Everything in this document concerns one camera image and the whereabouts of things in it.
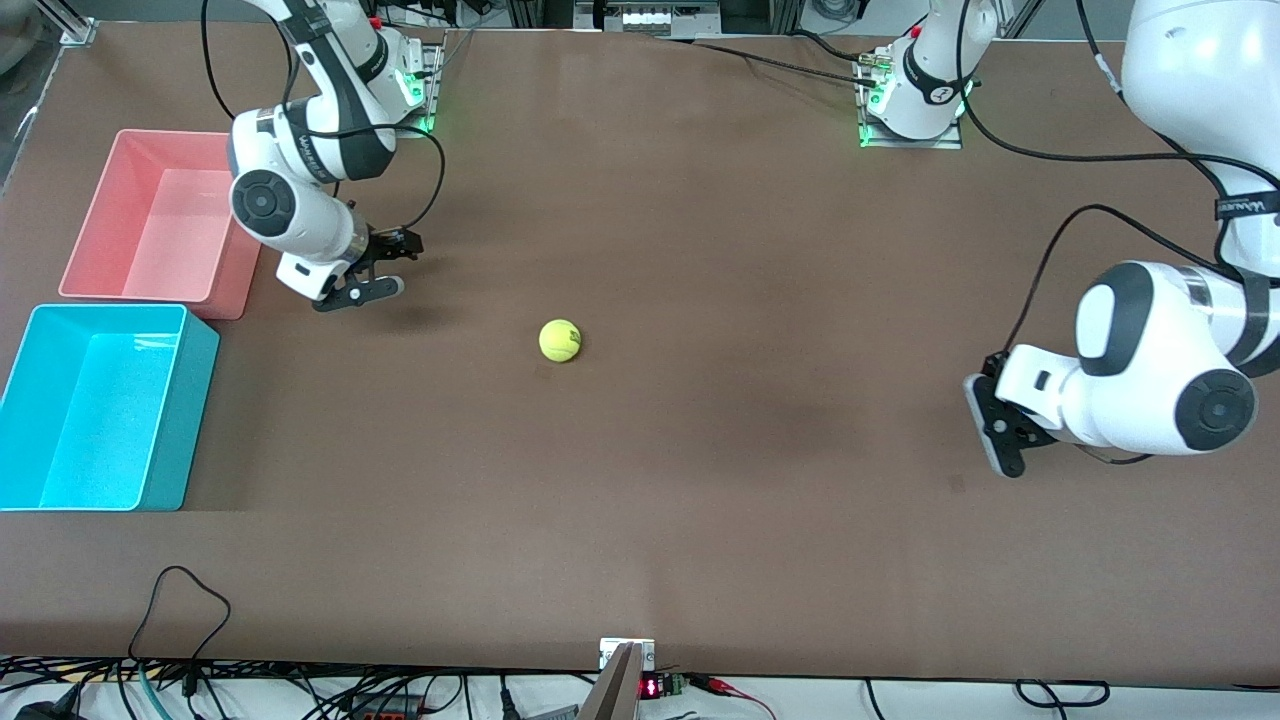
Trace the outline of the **aluminium frame corner bracket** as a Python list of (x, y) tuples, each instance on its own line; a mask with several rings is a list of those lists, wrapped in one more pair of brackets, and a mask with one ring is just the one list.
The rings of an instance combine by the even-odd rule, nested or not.
[(70, 0), (32, 0), (32, 3), (59, 28), (60, 45), (83, 47), (93, 42), (97, 20), (81, 14)]

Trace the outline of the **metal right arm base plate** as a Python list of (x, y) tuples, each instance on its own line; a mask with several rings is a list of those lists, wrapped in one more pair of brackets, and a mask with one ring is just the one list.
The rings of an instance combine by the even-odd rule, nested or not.
[(442, 88), (444, 47), (407, 36), (388, 47), (394, 49), (381, 73), (380, 102), (398, 124), (431, 132)]

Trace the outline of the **blue plastic bin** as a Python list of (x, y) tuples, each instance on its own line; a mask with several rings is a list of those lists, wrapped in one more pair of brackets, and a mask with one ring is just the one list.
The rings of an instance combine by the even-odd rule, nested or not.
[(44, 304), (0, 398), (0, 512), (186, 501), (220, 336), (173, 304)]

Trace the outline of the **silver lit device box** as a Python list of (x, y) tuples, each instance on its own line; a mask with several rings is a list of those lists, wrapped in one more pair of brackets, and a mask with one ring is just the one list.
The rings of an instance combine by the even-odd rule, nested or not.
[(699, 38), (722, 31), (718, 0), (573, 0), (572, 28), (658, 38)]

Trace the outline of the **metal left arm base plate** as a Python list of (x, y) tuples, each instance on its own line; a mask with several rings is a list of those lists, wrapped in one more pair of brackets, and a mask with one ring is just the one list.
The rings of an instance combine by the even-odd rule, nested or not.
[(913, 49), (879, 47), (854, 63), (859, 143), (864, 149), (959, 150), (963, 91), (956, 79), (925, 72)]

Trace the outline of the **yellow tennis ball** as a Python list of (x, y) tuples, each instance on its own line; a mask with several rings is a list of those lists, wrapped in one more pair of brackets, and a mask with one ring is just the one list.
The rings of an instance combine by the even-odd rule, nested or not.
[(568, 363), (579, 355), (582, 337), (572, 322), (557, 318), (540, 329), (538, 343), (541, 355), (549, 361)]

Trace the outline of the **silver mounting bracket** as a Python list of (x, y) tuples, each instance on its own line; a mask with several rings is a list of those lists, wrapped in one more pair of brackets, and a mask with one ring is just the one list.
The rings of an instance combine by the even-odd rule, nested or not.
[(657, 650), (654, 639), (605, 637), (600, 638), (598, 648), (598, 667), (600, 671), (605, 669), (617, 648), (623, 644), (639, 644), (641, 647), (644, 673), (654, 673), (657, 670)]

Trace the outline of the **pink plastic bin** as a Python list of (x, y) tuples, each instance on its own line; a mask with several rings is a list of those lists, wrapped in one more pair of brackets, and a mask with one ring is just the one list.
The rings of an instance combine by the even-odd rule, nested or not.
[(116, 133), (59, 284), (64, 299), (244, 314), (261, 245), (237, 223), (227, 133)]

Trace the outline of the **red clip lead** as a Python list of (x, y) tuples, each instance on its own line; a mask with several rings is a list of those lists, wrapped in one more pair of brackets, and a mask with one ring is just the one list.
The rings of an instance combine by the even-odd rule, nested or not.
[(709, 694), (713, 694), (713, 696), (717, 696), (717, 697), (722, 697), (722, 698), (740, 700), (740, 701), (755, 705), (756, 707), (762, 708), (767, 714), (767, 716), (768, 716), (769, 720), (778, 720), (778, 717), (774, 714), (773, 708), (768, 703), (765, 703), (764, 701), (762, 701), (762, 700), (759, 700), (759, 698), (756, 698), (756, 697), (754, 697), (754, 696), (751, 696), (751, 694), (749, 694), (749, 693), (746, 693), (744, 691), (740, 691), (737, 687), (735, 687), (735, 685), (730, 684), (728, 682), (722, 680), (722, 679), (719, 679), (717, 676), (710, 676), (710, 675), (698, 674), (698, 673), (686, 673), (685, 674), (685, 680), (691, 687), (694, 687), (694, 688), (696, 688), (699, 691), (707, 692)]

